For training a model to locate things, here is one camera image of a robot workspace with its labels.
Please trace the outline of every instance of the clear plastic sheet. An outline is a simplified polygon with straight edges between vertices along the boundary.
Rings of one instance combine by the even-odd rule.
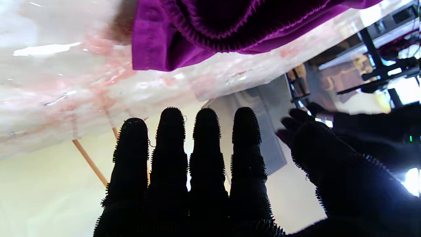
[[[268,53],[164,73],[132,70],[134,0],[3,0],[0,159],[268,83],[408,2],[348,10]]]

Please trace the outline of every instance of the glove finger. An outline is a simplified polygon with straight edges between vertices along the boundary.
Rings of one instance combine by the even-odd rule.
[[[295,131],[297,131],[298,128],[302,125],[302,122],[296,120],[295,118],[290,118],[290,117],[282,118],[281,123],[291,133],[294,133]]]
[[[267,175],[260,154],[260,129],[251,108],[239,108],[232,131],[234,153],[231,159],[231,219],[237,221],[272,220],[266,194]]]
[[[148,186],[148,132],[139,118],[126,120],[114,151],[114,169],[107,185],[105,208],[94,236],[129,236],[138,233]]]
[[[147,190],[146,210],[150,228],[185,230],[188,217],[185,137],[181,111],[174,107],[165,109],[157,129]]]
[[[220,137],[216,113],[210,108],[200,110],[196,115],[193,131],[195,145],[189,161],[189,218],[190,222],[194,223],[191,225],[192,231],[200,231],[202,224],[211,223],[210,225],[221,227],[227,222],[228,193],[224,186],[225,165],[220,149]],[[213,228],[210,231],[213,232],[213,236],[225,233],[223,228]]]
[[[291,149],[292,138],[293,138],[291,132],[289,132],[286,129],[280,129],[276,131],[275,134],[283,143],[285,143]]]
[[[300,109],[291,109],[289,112],[290,116],[302,123],[306,121],[313,121],[314,118],[311,117],[306,111]]]

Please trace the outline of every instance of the wooden dowel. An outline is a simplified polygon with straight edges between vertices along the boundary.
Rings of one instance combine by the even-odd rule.
[[[72,140],[73,144],[76,146],[76,148],[79,150],[80,154],[82,154],[83,158],[85,158],[88,165],[91,167],[91,169],[95,172],[96,176],[101,180],[102,184],[106,187],[107,186],[107,179],[105,176],[101,173],[101,171],[98,169],[98,167],[95,165],[95,163],[92,161],[92,159],[89,157],[88,153],[83,149],[80,142],[75,139]]]
[[[118,132],[115,127],[112,128],[112,132],[114,133],[115,139],[118,139]]]

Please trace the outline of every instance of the black glove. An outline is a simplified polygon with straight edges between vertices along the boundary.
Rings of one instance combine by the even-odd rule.
[[[419,233],[418,198],[382,163],[357,153],[305,111],[292,109],[290,116],[282,119],[286,129],[277,135],[317,187],[328,219],[369,223],[377,233]]]
[[[266,195],[267,175],[253,111],[240,108],[235,114],[230,197],[213,110],[199,111],[193,138],[188,193],[183,116],[177,108],[162,112],[147,186],[147,127],[141,119],[127,120],[94,236],[283,236]]]

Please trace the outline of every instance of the purple velvet cloth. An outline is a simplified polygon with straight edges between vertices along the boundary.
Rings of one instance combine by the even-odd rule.
[[[259,54],[381,0],[139,0],[133,69],[173,71],[217,52]]]

